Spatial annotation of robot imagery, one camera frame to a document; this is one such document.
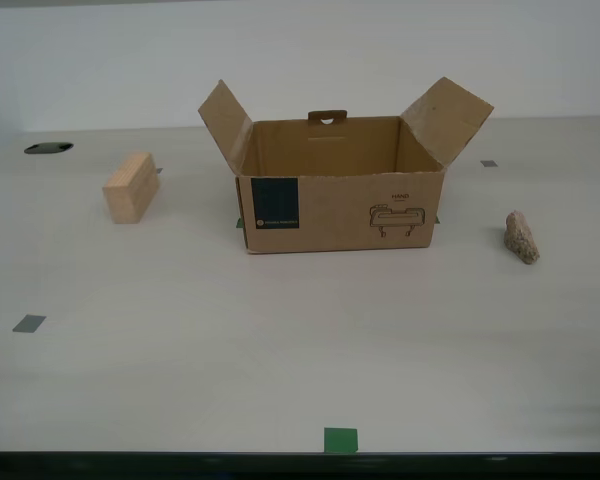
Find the rock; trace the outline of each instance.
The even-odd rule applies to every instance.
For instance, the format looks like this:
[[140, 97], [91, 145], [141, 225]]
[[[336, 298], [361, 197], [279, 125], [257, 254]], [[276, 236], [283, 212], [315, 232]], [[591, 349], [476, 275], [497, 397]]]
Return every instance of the rock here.
[[536, 263], [540, 258], [538, 247], [533, 241], [527, 220], [522, 212], [517, 210], [507, 215], [507, 231], [504, 234], [504, 244], [527, 265]]

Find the cardboard box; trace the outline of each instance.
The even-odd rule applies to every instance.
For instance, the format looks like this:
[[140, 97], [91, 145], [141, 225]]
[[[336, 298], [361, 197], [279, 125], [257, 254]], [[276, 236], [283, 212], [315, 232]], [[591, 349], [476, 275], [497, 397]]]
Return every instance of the cardboard box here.
[[236, 175], [251, 253], [428, 247], [446, 169], [493, 107], [448, 78], [400, 116], [252, 122], [221, 80], [199, 109]]

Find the table surface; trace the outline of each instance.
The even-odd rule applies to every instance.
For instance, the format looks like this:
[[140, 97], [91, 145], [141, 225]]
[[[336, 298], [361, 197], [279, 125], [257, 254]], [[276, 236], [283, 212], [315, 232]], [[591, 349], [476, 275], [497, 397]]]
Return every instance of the table surface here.
[[[43, 141], [75, 147], [23, 153]], [[101, 188], [134, 150], [162, 186], [114, 225]], [[503, 246], [514, 209], [536, 265]], [[320, 452], [325, 427], [362, 452], [600, 450], [600, 118], [487, 122], [438, 216], [428, 249], [253, 256], [205, 129], [23, 135], [0, 152], [0, 450]]]

